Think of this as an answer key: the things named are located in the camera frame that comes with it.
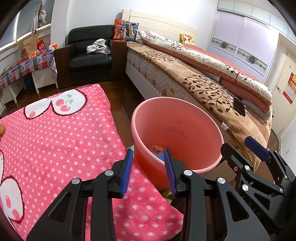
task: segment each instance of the pink plastic bucket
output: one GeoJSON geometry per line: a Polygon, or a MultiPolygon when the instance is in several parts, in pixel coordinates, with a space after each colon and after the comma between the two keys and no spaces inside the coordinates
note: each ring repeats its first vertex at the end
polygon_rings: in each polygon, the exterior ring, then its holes
{"type": "Polygon", "coordinates": [[[158,190],[168,189],[165,164],[148,149],[171,149],[174,158],[196,173],[213,169],[221,160],[222,134],[212,118],[197,106],[171,97],[142,102],[131,120],[134,160],[158,190]]]}

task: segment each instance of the yellow pillow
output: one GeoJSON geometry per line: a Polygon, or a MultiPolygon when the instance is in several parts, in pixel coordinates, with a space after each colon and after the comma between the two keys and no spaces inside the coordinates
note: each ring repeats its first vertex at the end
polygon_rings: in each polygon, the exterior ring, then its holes
{"type": "Polygon", "coordinates": [[[183,44],[194,45],[194,38],[187,34],[180,34],[180,42],[183,44]]]}

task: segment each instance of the white wall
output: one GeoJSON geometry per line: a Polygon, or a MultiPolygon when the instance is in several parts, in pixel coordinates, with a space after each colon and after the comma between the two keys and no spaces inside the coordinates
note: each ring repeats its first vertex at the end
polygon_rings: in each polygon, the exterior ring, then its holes
{"type": "Polygon", "coordinates": [[[281,138],[281,156],[296,173],[296,119],[289,125],[289,131],[281,138]]]}
{"type": "Polygon", "coordinates": [[[198,46],[205,49],[210,37],[217,5],[218,0],[187,0],[185,4],[182,4],[180,0],[70,0],[66,35],[71,29],[77,27],[114,24],[114,19],[121,17],[122,9],[133,9],[162,15],[198,29],[201,31],[198,46]]]}
{"type": "Polygon", "coordinates": [[[12,46],[0,54],[0,73],[9,65],[20,60],[20,50],[17,46],[12,46]]]}
{"type": "Polygon", "coordinates": [[[52,26],[51,26],[51,44],[57,44],[59,47],[65,46],[65,38],[67,36],[67,13],[70,0],[57,0],[54,2],[52,10],[52,26]]]}
{"type": "Polygon", "coordinates": [[[272,5],[268,0],[236,0],[237,2],[243,2],[249,5],[252,5],[257,8],[261,8],[262,10],[273,14],[274,16],[280,18],[285,21],[281,13],[276,9],[274,5],[272,5]]]}

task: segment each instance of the orange box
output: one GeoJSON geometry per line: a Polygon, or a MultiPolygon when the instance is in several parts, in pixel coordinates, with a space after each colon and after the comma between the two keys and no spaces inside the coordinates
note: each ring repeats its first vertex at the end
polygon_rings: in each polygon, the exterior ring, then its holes
{"type": "Polygon", "coordinates": [[[30,53],[29,54],[29,58],[33,58],[33,57],[35,57],[36,56],[36,52],[33,52],[33,53],[30,53]]]}

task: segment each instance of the brown blanket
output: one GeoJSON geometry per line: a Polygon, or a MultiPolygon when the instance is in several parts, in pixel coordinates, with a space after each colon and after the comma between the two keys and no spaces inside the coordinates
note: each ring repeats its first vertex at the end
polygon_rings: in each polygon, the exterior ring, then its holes
{"type": "Polygon", "coordinates": [[[260,160],[244,145],[244,139],[247,136],[252,136],[262,146],[267,147],[271,119],[262,120],[249,108],[246,108],[245,117],[238,114],[233,109],[231,94],[189,64],[174,61],[170,55],[137,42],[128,42],[127,47],[166,73],[201,105],[212,112],[217,120],[221,123],[224,122],[229,128],[227,132],[238,144],[246,159],[253,165],[254,170],[258,168],[260,160]]]}

